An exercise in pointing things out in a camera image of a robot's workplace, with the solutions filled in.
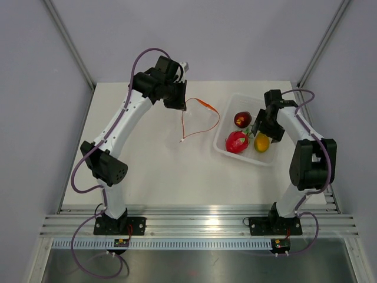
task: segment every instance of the gray wall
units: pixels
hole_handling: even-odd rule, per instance
[[[297,81],[340,0],[54,0],[96,81],[128,81],[160,47],[189,80]],[[156,61],[141,60],[139,70]]]
[[[16,283],[56,212],[90,92],[41,1],[2,1],[0,29],[0,281]]]
[[[309,79],[314,126],[338,143],[334,186],[377,278],[377,1],[354,1]]]

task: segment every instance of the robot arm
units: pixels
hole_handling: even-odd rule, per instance
[[[284,100],[280,90],[266,92],[264,102],[266,109],[259,111],[252,133],[256,135],[260,131],[275,143],[281,141],[287,132],[296,148],[289,167],[291,184],[281,200],[273,204],[267,218],[249,219],[250,232],[252,235],[284,235],[290,229],[291,235],[301,235],[302,230],[297,225],[297,210],[310,195],[320,193],[325,188],[328,172],[331,172],[328,183],[333,182],[336,142],[324,139],[317,133],[301,117],[297,104],[292,100]],[[323,144],[326,153],[319,143]]]
[[[154,68],[134,76],[129,100],[120,108],[102,133],[92,143],[84,141],[80,147],[85,156],[96,145],[101,146],[85,160],[92,175],[104,189],[107,203],[105,214],[111,219],[127,217],[120,182],[127,174],[128,166],[118,160],[125,141],[139,119],[157,101],[162,99],[167,108],[186,110],[187,63],[178,63],[161,56]]]

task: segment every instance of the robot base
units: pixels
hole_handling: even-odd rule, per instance
[[[302,235],[300,219],[283,218],[277,214],[274,203],[267,217],[250,217],[249,228],[251,236],[292,236]]]
[[[103,213],[95,220],[93,234],[101,236],[128,236],[128,230],[131,226],[131,236],[144,236],[146,222],[147,219],[145,217],[129,217],[127,210],[118,219],[111,218]]]

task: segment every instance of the orange string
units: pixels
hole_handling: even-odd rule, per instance
[[[219,113],[214,107],[212,107],[212,106],[209,105],[208,103],[205,103],[203,100],[200,100],[199,98],[195,98],[195,97],[189,98],[188,100],[186,100],[186,103],[187,103],[189,100],[191,100],[191,99],[195,99],[195,100],[198,101],[201,105],[203,105],[203,106],[207,107],[208,109],[214,111],[214,112],[218,115],[219,119],[217,120],[216,124],[215,124],[212,128],[210,128],[210,129],[208,129],[208,130],[205,130],[205,131],[197,131],[197,132],[195,132],[195,133],[192,133],[192,134],[189,134],[189,135],[185,136],[185,134],[184,134],[184,123],[183,123],[183,112],[184,112],[184,111],[182,111],[181,122],[182,122],[182,135],[183,135],[183,139],[182,139],[180,142],[182,142],[186,137],[192,136],[193,134],[205,133],[205,132],[207,132],[207,131],[212,130],[213,128],[215,128],[215,127],[217,126],[217,124],[218,124],[219,121],[220,121],[220,113]]]

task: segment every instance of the white tray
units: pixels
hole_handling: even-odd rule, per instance
[[[214,149],[227,156],[254,163],[256,165],[271,166],[275,160],[277,148],[276,143],[270,144],[269,149],[264,153],[259,153],[254,149],[254,139],[250,141],[248,148],[240,154],[230,153],[225,149],[225,140],[228,138],[229,134],[233,131],[240,130],[240,128],[234,125],[234,116],[238,112],[248,111],[252,115],[253,124],[261,108],[266,108],[263,100],[241,93],[234,93],[230,97],[224,114],[221,117],[219,127],[217,128],[217,132],[213,140]]]

